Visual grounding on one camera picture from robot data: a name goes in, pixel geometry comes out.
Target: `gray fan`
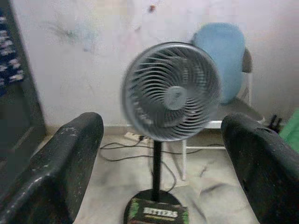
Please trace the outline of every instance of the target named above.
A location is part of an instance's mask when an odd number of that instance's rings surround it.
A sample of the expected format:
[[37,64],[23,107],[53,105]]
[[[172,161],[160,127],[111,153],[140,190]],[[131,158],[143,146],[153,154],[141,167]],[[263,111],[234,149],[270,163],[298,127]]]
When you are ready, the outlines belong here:
[[[215,64],[197,47],[159,44],[133,61],[122,87],[124,112],[137,131],[155,140],[153,189],[141,191],[135,198],[180,204],[160,190],[161,142],[183,140],[201,131],[216,111],[219,96]],[[129,221],[130,205],[124,224]]]

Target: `green box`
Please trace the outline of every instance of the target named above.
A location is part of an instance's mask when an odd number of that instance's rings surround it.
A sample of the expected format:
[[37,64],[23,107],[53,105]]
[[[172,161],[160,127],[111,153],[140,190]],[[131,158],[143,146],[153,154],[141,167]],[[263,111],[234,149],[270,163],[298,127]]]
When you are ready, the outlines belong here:
[[133,198],[127,224],[189,224],[186,207]]

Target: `fan grille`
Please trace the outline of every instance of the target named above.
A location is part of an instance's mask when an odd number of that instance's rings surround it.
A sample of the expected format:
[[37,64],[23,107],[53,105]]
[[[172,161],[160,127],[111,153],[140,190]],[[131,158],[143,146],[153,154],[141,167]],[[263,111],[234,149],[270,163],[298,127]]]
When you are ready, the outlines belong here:
[[138,131],[154,140],[175,141],[207,125],[219,94],[217,69],[209,55],[171,42],[135,59],[123,83],[122,101],[127,119]]

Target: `fan stand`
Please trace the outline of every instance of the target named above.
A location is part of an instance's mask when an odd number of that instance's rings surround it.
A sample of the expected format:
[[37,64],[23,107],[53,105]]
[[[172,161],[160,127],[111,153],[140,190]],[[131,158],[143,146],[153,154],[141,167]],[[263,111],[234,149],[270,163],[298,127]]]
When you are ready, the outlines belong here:
[[[144,200],[150,200],[158,203],[167,203],[172,205],[181,205],[179,200],[172,194],[160,190],[161,181],[161,149],[162,143],[159,141],[154,141],[154,156],[153,156],[153,188],[149,190],[140,191],[132,198],[139,198]],[[123,223],[127,224],[129,208],[131,205],[131,200],[126,206]]]

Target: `floor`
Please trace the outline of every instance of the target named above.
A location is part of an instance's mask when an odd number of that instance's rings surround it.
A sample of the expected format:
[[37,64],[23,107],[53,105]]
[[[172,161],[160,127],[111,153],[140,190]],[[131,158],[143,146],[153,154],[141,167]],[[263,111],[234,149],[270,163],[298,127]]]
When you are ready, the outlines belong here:
[[[188,141],[189,145],[221,143],[219,133],[205,133]],[[132,144],[121,135],[104,136],[110,142]],[[181,152],[181,142],[164,145],[164,150]],[[149,154],[146,148],[105,150],[109,158]],[[163,161],[178,183],[171,193],[188,207],[190,224],[258,224],[236,178],[225,150],[201,150],[187,157],[187,180],[180,179],[181,155],[163,154]],[[169,189],[173,177],[162,168],[162,189]],[[147,158],[107,162],[97,156],[93,173],[75,224],[122,224],[127,202],[138,191],[151,187]]]

